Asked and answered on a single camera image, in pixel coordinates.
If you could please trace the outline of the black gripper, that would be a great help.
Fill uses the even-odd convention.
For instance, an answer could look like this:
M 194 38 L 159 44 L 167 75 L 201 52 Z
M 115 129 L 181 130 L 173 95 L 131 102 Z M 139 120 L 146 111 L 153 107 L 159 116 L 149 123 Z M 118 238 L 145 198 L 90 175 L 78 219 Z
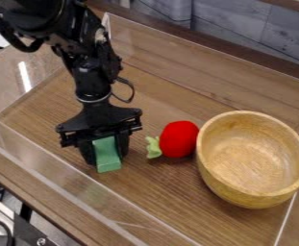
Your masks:
M 55 127 L 60 146 L 79 146 L 86 163 L 95 165 L 95 147 L 87 140 L 116 134 L 116 150 L 123 159 L 129 154 L 130 134 L 142 129 L 142 115 L 141 109 L 115 106 L 108 100 L 83 104 L 82 111 Z

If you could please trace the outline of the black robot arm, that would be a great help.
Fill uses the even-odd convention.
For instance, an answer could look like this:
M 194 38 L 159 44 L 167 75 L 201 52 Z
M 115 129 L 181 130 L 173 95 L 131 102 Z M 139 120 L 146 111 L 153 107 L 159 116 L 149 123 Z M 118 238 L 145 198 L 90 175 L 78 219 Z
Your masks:
M 0 0 L 0 35 L 24 53 L 48 45 L 74 78 L 83 109 L 55 128 L 60 145 L 76 147 L 87 164 L 98 165 L 95 142 L 110 138 L 116 155 L 124 157 L 143 112 L 110 102 L 116 96 L 112 84 L 129 81 L 119 77 L 122 57 L 86 0 Z

